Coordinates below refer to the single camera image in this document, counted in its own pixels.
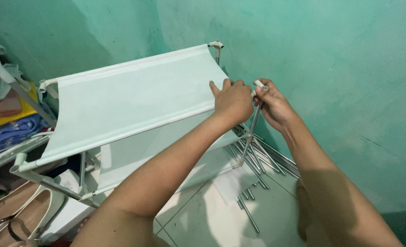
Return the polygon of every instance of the blue cloth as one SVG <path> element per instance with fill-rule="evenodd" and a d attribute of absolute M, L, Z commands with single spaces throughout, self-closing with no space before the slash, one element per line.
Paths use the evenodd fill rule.
<path fill-rule="evenodd" d="M 48 123 L 38 114 L 6 123 L 0 126 L 0 150 L 21 143 L 46 127 Z"/>

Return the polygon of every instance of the green painted wall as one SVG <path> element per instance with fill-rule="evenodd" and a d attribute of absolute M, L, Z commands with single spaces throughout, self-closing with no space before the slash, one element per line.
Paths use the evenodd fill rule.
<path fill-rule="evenodd" d="M 382 212 L 406 211 L 406 1 L 0 1 L 0 43 L 35 81 L 216 39 L 232 79 L 273 79 Z"/>
<path fill-rule="evenodd" d="M 31 80 L 161 53 L 151 1 L 0 1 L 0 43 Z"/>
<path fill-rule="evenodd" d="M 382 212 L 406 210 L 406 1 L 155 1 L 169 50 L 220 39 L 232 79 L 271 78 Z M 262 118 L 256 132 L 288 154 Z"/>

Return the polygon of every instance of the white shoe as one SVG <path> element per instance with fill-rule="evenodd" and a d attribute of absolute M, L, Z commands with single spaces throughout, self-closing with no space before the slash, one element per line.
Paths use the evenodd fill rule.
<path fill-rule="evenodd" d="M 28 181 L 7 196 L 1 198 L 0 230 L 44 188 L 44 186 Z"/>
<path fill-rule="evenodd" d="M 36 237 L 64 202 L 64 195 L 44 188 L 0 230 L 0 247 L 35 243 Z"/>

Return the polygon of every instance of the left hand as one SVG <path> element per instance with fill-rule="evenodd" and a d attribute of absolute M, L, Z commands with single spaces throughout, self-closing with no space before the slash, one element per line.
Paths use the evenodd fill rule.
<path fill-rule="evenodd" d="M 209 82 L 209 86 L 215 96 L 214 114 L 222 116 L 230 128 L 247 121 L 252 115 L 252 87 L 245 86 L 243 80 L 234 83 L 228 78 L 224 79 L 221 91 L 213 81 Z"/>

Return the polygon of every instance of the hand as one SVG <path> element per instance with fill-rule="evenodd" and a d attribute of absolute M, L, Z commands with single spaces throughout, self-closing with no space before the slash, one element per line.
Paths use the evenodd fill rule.
<path fill-rule="evenodd" d="M 271 80 L 263 78 L 259 80 L 268 87 L 268 92 L 263 91 L 259 86 L 256 87 L 253 103 L 258 105 L 259 101 L 263 100 L 265 104 L 262 106 L 262 114 L 265 120 L 277 131 L 283 133 L 292 121 L 300 117 Z"/>
<path fill-rule="evenodd" d="M 235 83 L 230 79 L 224 79 L 223 89 L 220 91 L 213 81 L 209 87 L 215 96 L 215 113 L 221 116 L 229 128 L 241 124 L 249 119 L 253 113 L 253 106 L 250 102 L 252 87 L 244 86 L 243 80 Z"/>

